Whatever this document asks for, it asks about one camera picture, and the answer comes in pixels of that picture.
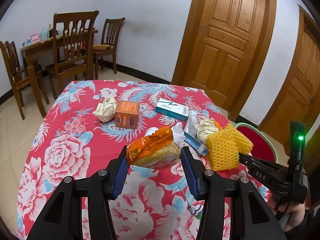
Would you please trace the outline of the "person's right hand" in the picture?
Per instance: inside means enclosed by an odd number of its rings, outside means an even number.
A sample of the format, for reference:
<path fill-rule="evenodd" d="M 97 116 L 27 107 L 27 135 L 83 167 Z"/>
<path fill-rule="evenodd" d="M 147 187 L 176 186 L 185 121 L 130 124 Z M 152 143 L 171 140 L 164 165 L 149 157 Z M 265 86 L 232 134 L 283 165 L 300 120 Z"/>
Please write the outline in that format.
<path fill-rule="evenodd" d="M 290 230 L 299 226 L 304 219 L 305 203 L 301 204 L 299 202 L 291 202 L 288 208 L 286 208 L 287 204 L 277 207 L 277 202 L 274 198 L 274 195 L 270 195 L 267 203 L 274 215 L 276 215 L 278 212 L 290 214 L 286 224 L 283 226 L 284 232 L 289 232 Z"/>

